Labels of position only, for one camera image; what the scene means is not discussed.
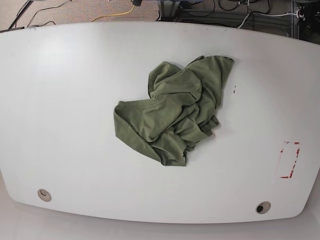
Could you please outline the red tape rectangle marking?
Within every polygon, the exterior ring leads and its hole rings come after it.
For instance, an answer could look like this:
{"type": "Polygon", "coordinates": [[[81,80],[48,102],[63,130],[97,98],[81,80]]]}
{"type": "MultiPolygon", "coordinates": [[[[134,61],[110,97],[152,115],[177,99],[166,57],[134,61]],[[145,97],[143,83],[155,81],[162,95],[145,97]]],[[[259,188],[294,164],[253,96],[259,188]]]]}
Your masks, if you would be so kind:
{"type": "Polygon", "coordinates": [[[275,175],[280,179],[291,179],[301,148],[298,141],[285,141],[280,149],[275,175]]]}

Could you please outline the olive green t-shirt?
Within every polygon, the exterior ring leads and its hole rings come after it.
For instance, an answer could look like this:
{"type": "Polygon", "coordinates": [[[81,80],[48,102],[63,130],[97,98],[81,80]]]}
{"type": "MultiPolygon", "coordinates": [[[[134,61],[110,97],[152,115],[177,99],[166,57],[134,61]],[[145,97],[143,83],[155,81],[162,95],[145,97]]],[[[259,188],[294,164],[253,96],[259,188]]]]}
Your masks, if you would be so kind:
{"type": "Polygon", "coordinates": [[[148,98],[114,108],[116,137],[163,166],[184,167],[187,153],[210,137],[234,60],[200,56],[180,68],[162,62],[148,77],[148,98]]]}

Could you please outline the metal frame rack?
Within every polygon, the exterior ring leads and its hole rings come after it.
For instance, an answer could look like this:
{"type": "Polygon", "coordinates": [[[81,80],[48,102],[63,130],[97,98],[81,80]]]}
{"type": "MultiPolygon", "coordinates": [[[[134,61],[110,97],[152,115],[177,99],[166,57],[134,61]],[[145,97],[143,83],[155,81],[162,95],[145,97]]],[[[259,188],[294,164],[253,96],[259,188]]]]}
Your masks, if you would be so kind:
{"type": "Polygon", "coordinates": [[[248,10],[248,13],[233,12],[231,10],[217,10],[217,3],[213,2],[213,9],[194,10],[180,8],[179,1],[158,0],[158,21],[192,23],[227,28],[244,29],[252,26],[253,31],[262,32],[264,28],[285,32],[287,37],[299,38],[299,14],[288,12],[283,14],[267,14],[248,10]]]}

